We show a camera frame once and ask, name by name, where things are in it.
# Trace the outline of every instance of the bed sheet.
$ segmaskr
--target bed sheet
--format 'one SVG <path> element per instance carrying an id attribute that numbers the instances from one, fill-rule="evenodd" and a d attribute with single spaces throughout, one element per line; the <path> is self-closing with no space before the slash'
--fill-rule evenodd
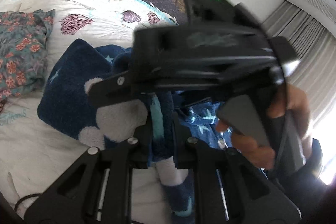
<path id="1" fill-rule="evenodd" d="M 77 38 L 93 47 L 112 43 L 130 47 L 133 30 L 151 26 L 149 12 L 160 20 L 156 24 L 173 24 L 169 15 L 141 0 L 0 0 L 0 10 L 5 7 L 21 12 L 56 9 L 53 32 L 47 41 L 47 76 Z M 122 13 L 126 10 L 132 10 L 141 19 L 125 22 Z M 69 32 L 62 25 L 69 15 L 90 21 Z M 0 190 L 11 205 L 23 196 L 43 192 L 87 149 L 37 117 L 41 97 L 42 91 L 35 91 L 24 98 L 10 98 L 0 115 Z M 170 222 L 170 209 L 155 168 L 135 170 L 132 194 L 133 220 L 146 224 Z M 30 204 L 31 201 L 24 202 L 19 214 Z"/>

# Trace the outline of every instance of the floral pillow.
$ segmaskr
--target floral pillow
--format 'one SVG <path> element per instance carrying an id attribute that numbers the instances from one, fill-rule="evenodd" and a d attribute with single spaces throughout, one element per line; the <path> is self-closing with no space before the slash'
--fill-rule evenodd
<path id="1" fill-rule="evenodd" d="M 41 88 L 55 10 L 0 12 L 0 101 Z"/>

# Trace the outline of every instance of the black mechanical device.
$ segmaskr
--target black mechanical device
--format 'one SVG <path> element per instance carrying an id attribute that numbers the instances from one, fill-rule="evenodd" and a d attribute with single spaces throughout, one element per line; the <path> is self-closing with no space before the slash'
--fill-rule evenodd
<path id="1" fill-rule="evenodd" d="M 193 170 L 195 221 L 298 223 L 300 211 L 273 181 L 304 165 L 300 141 L 290 113 L 277 119 L 266 115 L 285 75 L 298 63 L 294 50 L 282 37 L 268 38 L 242 5 L 226 0 L 185 0 L 185 4 L 187 25 L 135 32 L 131 64 L 125 72 L 94 84 L 90 103 L 102 107 L 168 90 L 179 91 L 179 108 L 248 96 L 264 128 L 264 136 L 254 137 L 266 139 L 276 151 L 269 179 L 236 149 L 210 148 L 192 137 L 173 113 L 174 161 L 179 169 Z M 130 223 L 132 169 L 148 166 L 150 117 L 134 137 L 116 148 L 89 148 L 28 208 L 24 221 Z"/>

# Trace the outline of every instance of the purple seashell print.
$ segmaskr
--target purple seashell print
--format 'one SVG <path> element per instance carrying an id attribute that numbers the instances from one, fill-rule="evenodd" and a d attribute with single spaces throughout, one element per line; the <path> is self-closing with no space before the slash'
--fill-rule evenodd
<path id="1" fill-rule="evenodd" d="M 153 12 L 149 12 L 147 15 L 148 15 L 148 22 L 149 22 L 150 25 L 153 25 L 153 24 L 158 23 L 160 21 L 158 16 Z"/>
<path id="2" fill-rule="evenodd" d="M 94 22 L 92 19 L 79 15 L 71 14 L 67 15 L 61 20 L 61 32 L 62 34 L 75 34 L 80 28 L 83 28 L 85 25 Z"/>
<path id="3" fill-rule="evenodd" d="M 135 12 L 133 11 L 124 11 L 121 13 L 123 15 L 122 20 L 127 22 L 127 23 L 131 23 L 131 22 L 140 22 L 141 20 L 141 16 L 137 15 Z"/>

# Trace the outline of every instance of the silver screw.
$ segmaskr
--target silver screw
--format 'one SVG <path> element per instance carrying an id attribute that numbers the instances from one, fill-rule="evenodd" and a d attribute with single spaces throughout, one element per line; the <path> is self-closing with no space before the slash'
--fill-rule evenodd
<path id="1" fill-rule="evenodd" d="M 118 85 L 123 85 L 125 83 L 125 77 L 120 76 L 117 80 Z"/>
<path id="2" fill-rule="evenodd" d="M 99 149 L 97 147 L 90 147 L 87 152 L 90 154 L 90 155 L 95 155 L 97 154 L 99 151 Z"/>
<path id="3" fill-rule="evenodd" d="M 196 144 L 197 141 L 198 141 L 198 139 L 195 138 L 195 137 L 189 137 L 189 138 L 187 139 L 187 142 L 190 143 L 190 144 Z"/>
<path id="4" fill-rule="evenodd" d="M 230 156 L 234 156 L 237 154 L 237 150 L 235 150 L 234 148 L 228 148 L 226 151 Z"/>
<path id="5" fill-rule="evenodd" d="M 130 137 L 130 138 L 127 140 L 127 142 L 128 142 L 129 144 L 136 144 L 136 143 L 138 142 L 138 139 L 135 138 L 135 137 Z"/>

